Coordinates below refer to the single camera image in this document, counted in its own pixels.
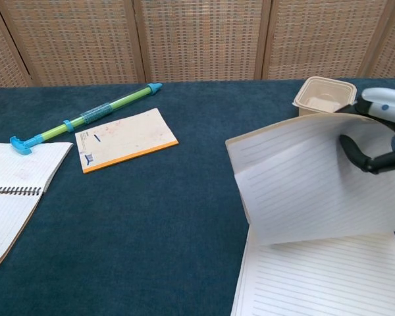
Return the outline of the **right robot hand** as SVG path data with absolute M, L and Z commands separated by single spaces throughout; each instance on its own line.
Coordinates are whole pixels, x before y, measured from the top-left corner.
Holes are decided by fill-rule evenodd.
M 337 111 L 372 118 L 395 132 L 394 89 L 367 88 L 353 103 Z M 349 161 L 363 172 L 379 174 L 395 170 L 395 151 L 372 158 L 365 155 L 347 135 L 340 135 L 339 142 Z

